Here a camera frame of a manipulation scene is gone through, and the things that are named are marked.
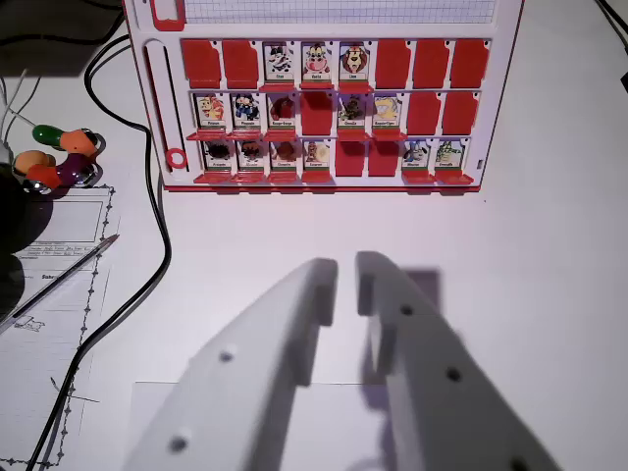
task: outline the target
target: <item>guess who game board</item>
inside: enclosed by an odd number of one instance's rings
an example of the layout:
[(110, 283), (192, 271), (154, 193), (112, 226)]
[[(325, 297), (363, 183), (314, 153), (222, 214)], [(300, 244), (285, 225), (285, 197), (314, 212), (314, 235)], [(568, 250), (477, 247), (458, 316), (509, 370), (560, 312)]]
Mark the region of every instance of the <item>guess who game board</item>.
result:
[(523, 0), (124, 0), (169, 190), (478, 191)]

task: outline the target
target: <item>green toy piece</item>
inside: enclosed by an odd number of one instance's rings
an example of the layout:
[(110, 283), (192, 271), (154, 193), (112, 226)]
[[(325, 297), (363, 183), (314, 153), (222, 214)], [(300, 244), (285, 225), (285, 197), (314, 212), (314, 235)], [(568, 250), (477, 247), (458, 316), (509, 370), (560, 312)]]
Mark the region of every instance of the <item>green toy piece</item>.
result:
[(454, 149), (451, 147), (451, 141), (446, 140), (439, 146), (439, 150), (436, 153), (437, 158), (443, 157), (445, 154), (459, 154), (462, 151), (460, 149)]
[(37, 125), (32, 129), (32, 136), (40, 144), (61, 146), (61, 134), (64, 132), (50, 125)]

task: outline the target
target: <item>paper sheet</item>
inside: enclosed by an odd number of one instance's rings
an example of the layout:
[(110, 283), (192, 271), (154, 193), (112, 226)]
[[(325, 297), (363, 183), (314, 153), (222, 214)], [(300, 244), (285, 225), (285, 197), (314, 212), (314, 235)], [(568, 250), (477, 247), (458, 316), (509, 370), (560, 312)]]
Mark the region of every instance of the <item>paper sheet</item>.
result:
[[(54, 202), (42, 198), (27, 205), (26, 217), (32, 217), (32, 221), (25, 221), (27, 227), (41, 224), (41, 214), (52, 214), (35, 242), (15, 254), (24, 271), (24, 292), (18, 305), (101, 238), (118, 231), (114, 195), (109, 186), (76, 188)], [(78, 346), (100, 324), (108, 271), (105, 252), (0, 335), (0, 467), (10, 465), (12, 471), (26, 468), (57, 396), (50, 378), (59, 386), (63, 383)], [(1, 312), (6, 312), (12, 292), (20, 287), (20, 278), (13, 272), (0, 280)], [(81, 362), (71, 395), (84, 396), (90, 363), (89, 355)], [(49, 452), (39, 456), (41, 462), (68, 468), (84, 406), (84, 400), (66, 400), (57, 433), (48, 443)]]
[(490, 23), (496, 0), (185, 0), (190, 24)]

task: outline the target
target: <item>character card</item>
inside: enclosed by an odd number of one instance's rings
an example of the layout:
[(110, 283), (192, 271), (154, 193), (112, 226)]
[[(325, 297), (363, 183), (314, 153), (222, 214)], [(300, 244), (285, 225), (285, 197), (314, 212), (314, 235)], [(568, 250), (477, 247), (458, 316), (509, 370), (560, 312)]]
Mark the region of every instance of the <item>character card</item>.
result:
[(294, 81), (294, 50), (285, 42), (265, 42), (264, 71), (269, 83)]
[(303, 81), (332, 81), (332, 50), (325, 42), (303, 43)]
[(296, 148), (294, 142), (271, 142), (271, 170), (296, 172)]
[(340, 80), (366, 81), (369, 77), (370, 52), (364, 43), (340, 45)]
[(339, 130), (363, 130), (366, 117), (366, 96), (364, 94), (339, 95)]
[(430, 163), (432, 144), (428, 140), (411, 140), (405, 143), (402, 170), (425, 170)]
[(461, 169), (469, 139), (442, 140), (436, 154), (437, 170)]
[(264, 171), (264, 144), (257, 140), (239, 140), (237, 142), (237, 167), (241, 171)]
[(230, 171), (232, 169), (232, 144), (230, 142), (211, 140), (200, 144), (205, 170)]
[(329, 170), (330, 145), (324, 140), (303, 141), (303, 170)]
[(269, 93), (266, 95), (268, 128), (271, 130), (293, 130), (296, 113), (295, 93)]
[(375, 95), (375, 109), (373, 110), (373, 128), (398, 128), (401, 118), (401, 100), (396, 94)]
[(236, 129), (260, 129), (259, 93), (232, 93), (234, 127)]
[(225, 123), (224, 93), (194, 93), (198, 127), (202, 130), (223, 130)]

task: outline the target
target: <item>printed form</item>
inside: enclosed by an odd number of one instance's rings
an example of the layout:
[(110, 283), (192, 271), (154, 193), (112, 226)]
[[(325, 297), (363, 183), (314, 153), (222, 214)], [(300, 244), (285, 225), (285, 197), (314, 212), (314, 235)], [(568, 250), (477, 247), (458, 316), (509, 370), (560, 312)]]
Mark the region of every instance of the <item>printed form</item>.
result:
[[(106, 185), (72, 188), (60, 199), (42, 197), (27, 204), (23, 226), (40, 234), (14, 254), (13, 269), (0, 279), (0, 318), (50, 283), (104, 237), (117, 233), (115, 193)], [(57, 396), (51, 378), (59, 386), (63, 383), (77, 348), (101, 323), (109, 273), (107, 252), (83, 266), (0, 335), (2, 469), (26, 468)], [(85, 407), (85, 400), (78, 397), (85, 397), (90, 366), (88, 354), (80, 364), (55, 433), (38, 462), (60, 470), (69, 467)]]

